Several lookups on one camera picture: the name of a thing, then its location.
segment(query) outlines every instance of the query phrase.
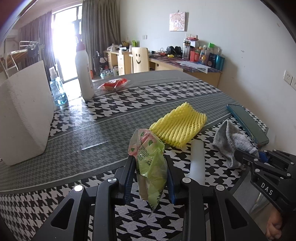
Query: human hand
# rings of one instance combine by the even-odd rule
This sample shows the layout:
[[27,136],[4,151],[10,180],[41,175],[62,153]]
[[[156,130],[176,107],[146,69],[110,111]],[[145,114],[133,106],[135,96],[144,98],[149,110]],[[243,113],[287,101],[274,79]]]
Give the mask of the human hand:
[[270,240],[279,239],[281,237],[281,226],[283,218],[279,211],[272,206],[272,210],[266,225],[266,237]]

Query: blue tumbler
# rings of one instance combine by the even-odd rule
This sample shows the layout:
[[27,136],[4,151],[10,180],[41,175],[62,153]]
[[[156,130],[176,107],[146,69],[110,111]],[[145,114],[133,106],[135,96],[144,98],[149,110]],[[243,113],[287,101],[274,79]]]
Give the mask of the blue tumbler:
[[215,69],[222,71],[223,65],[224,65],[224,57],[221,57],[219,55],[216,56],[216,62],[215,62]]

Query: green plastic wrapper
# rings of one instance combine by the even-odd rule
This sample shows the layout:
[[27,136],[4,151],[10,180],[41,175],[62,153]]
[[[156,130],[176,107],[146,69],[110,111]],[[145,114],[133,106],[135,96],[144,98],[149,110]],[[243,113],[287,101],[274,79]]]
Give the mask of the green plastic wrapper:
[[164,149],[164,143],[148,129],[136,129],[128,146],[129,155],[136,158],[140,198],[149,202],[152,212],[160,201],[168,176]]

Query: yellow foam net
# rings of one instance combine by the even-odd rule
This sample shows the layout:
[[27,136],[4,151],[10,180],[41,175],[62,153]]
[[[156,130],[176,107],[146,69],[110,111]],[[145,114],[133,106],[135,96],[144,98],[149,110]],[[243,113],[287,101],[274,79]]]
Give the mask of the yellow foam net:
[[150,126],[150,130],[162,141],[175,147],[189,142],[207,121],[207,116],[197,112],[185,102]]

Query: silver screw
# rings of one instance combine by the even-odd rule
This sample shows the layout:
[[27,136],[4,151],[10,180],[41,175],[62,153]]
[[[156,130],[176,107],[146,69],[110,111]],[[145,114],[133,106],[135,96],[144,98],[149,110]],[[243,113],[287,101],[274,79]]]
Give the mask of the silver screw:
[[117,181],[117,178],[116,177],[110,177],[108,178],[108,182],[109,183],[115,183]]
[[217,185],[217,186],[216,186],[216,189],[217,189],[218,191],[223,191],[223,190],[225,189],[225,187],[222,186],[222,185]]
[[80,192],[82,189],[83,189],[83,186],[82,185],[77,185],[77,186],[74,187],[74,190],[76,192]]
[[188,178],[188,177],[184,177],[184,178],[182,179],[182,181],[183,181],[184,183],[190,183],[190,182],[191,182],[191,179]]

